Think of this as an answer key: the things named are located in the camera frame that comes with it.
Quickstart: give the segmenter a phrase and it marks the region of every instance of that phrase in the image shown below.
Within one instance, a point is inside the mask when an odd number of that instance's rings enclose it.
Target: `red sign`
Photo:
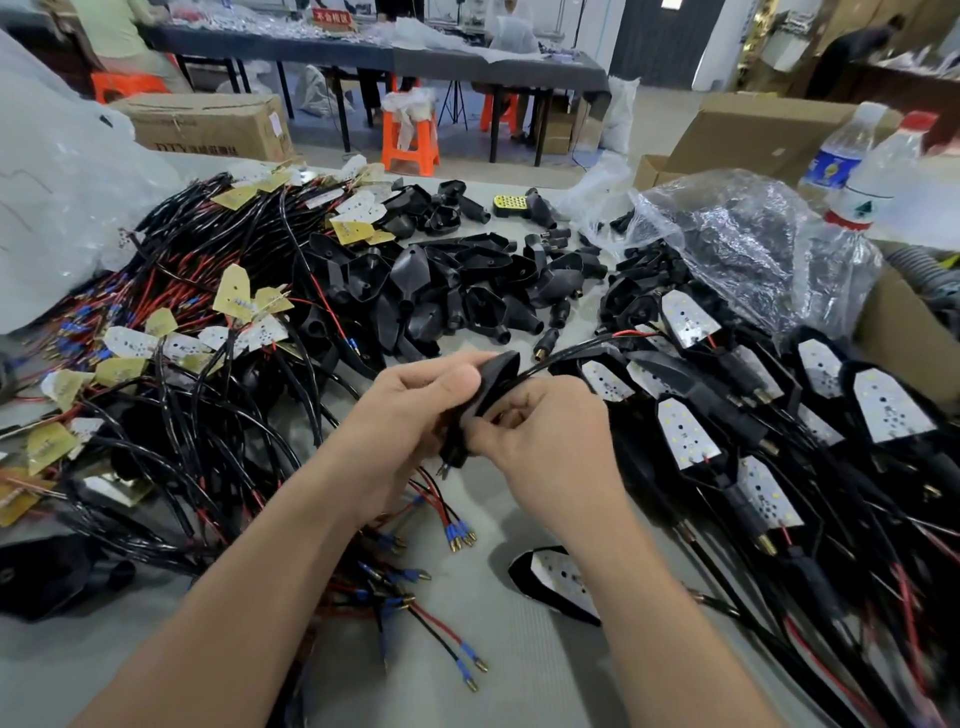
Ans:
[[[314,8],[313,22],[330,33],[352,33],[354,30],[353,16],[347,11]]]

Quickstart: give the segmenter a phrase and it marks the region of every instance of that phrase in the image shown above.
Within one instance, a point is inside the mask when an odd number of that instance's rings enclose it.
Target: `forearm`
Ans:
[[[74,725],[262,728],[352,535],[308,464]]]
[[[673,578],[624,497],[567,544],[603,621],[634,726],[777,726],[730,647]]]

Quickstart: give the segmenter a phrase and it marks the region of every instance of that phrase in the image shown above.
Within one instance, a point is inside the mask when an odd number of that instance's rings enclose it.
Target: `gray tabletop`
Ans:
[[[229,169],[234,159],[166,155],[185,177]],[[426,189],[441,182],[408,178]],[[496,194],[523,194],[509,184],[468,182],[468,195],[489,205]],[[542,190],[553,199],[558,190]],[[497,231],[522,240],[537,227],[518,218],[493,218],[485,228],[467,222],[461,234]],[[590,338],[605,286],[591,283],[576,303],[559,347]],[[510,348],[531,360],[537,336],[515,332]],[[498,350],[471,331],[440,340],[444,353],[464,348]],[[342,371],[361,390],[369,383]],[[342,417],[350,402],[331,389],[326,403]],[[290,429],[298,452],[309,449],[303,422]],[[451,474],[444,496],[479,534],[476,547],[450,553],[438,519],[429,509],[401,531],[409,548],[405,567],[426,569],[430,582],[415,592],[425,609],[463,635],[490,664],[471,693],[439,646],[412,619],[388,620],[390,669],[380,661],[375,628],[363,620],[325,620],[305,682],[311,726],[350,728],[628,728],[603,633],[556,614],[512,586],[507,568],[523,551],[556,539],[516,505],[503,476],[488,462],[471,459]],[[639,510],[674,575],[685,585],[711,592],[688,555]],[[55,532],[50,519],[0,530],[0,544]],[[709,549],[709,538],[705,538]],[[732,573],[719,559],[721,568]],[[0,723],[4,728],[60,728],[102,688],[122,662],[176,610],[188,579],[141,569],[133,586],[114,599],[87,604],[37,624],[0,616]],[[729,640],[789,726],[823,725],[797,688],[753,646],[731,620],[705,614]],[[709,725],[705,718],[704,725]]]
[[[585,53],[573,61],[547,57],[509,59],[488,63],[462,51],[405,50],[335,38],[294,40],[185,28],[167,24],[141,27],[140,34],[157,51],[241,61],[296,61],[317,65],[370,68],[398,76],[440,81],[522,88],[556,88],[580,91],[591,102],[590,113],[603,118],[610,104],[607,72]]]
[[[141,26],[140,34],[155,50],[182,56],[394,70],[393,48],[337,38],[296,40],[177,25]]]

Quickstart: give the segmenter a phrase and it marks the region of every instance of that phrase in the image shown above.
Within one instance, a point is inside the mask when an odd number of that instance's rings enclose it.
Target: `bottle cap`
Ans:
[[[931,111],[910,111],[900,122],[900,128],[908,132],[929,132],[937,123],[940,114]]]
[[[883,118],[883,114],[887,112],[887,107],[883,104],[878,104],[873,101],[865,101],[860,106],[856,108],[856,111],[853,112],[853,118],[857,121],[862,121],[864,124],[869,124],[872,127],[875,127],[880,123],[880,119]]]

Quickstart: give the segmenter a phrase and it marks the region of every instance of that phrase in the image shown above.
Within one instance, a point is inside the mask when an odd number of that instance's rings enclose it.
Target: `person's left hand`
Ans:
[[[390,510],[440,451],[441,415],[476,393],[476,368],[494,356],[461,352],[384,370],[298,476],[319,482],[357,528]]]

